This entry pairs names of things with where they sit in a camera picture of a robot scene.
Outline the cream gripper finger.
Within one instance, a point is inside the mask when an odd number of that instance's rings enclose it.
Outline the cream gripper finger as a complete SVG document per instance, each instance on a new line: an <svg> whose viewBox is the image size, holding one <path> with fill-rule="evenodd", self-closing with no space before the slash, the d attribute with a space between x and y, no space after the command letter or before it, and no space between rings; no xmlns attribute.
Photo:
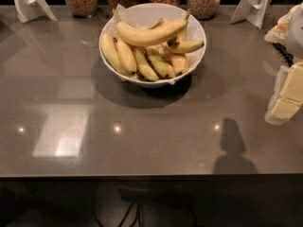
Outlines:
<svg viewBox="0 0 303 227"><path fill-rule="evenodd" d="M285 44L286 43L286 31L291 21L292 15L298 6L292 7L289 12L277 21L277 24L271 28L264 36L264 40L273 44Z"/></svg>
<svg viewBox="0 0 303 227"><path fill-rule="evenodd" d="M303 62L291 67L281 66L274 94L264 116L266 122L282 125L290 121L303 106Z"/></svg>

